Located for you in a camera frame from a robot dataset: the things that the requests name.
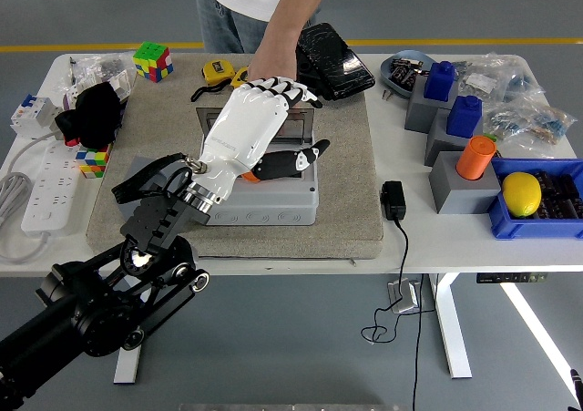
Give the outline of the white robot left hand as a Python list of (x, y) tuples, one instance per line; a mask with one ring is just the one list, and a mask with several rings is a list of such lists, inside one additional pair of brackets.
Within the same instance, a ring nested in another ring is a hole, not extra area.
[(306, 149), (267, 151), (289, 109), (300, 101), (318, 99), (287, 77), (259, 79), (234, 89), (204, 140), (199, 162), (206, 169), (192, 177), (189, 192), (215, 204), (230, 196), (240, 176), (273, 180), (306, 170), (328, 149), (329, 140)]

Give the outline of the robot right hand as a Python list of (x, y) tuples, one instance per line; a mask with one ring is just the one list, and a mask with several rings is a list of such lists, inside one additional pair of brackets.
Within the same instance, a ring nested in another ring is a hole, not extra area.
[(583, 407), (583, 382), (582, 377), (574, 368), (570, 369), (570, 376), (574, 386), (575, 398), (578, 402), (578, 407), (569, 406), (568, 411), (581, 411)]

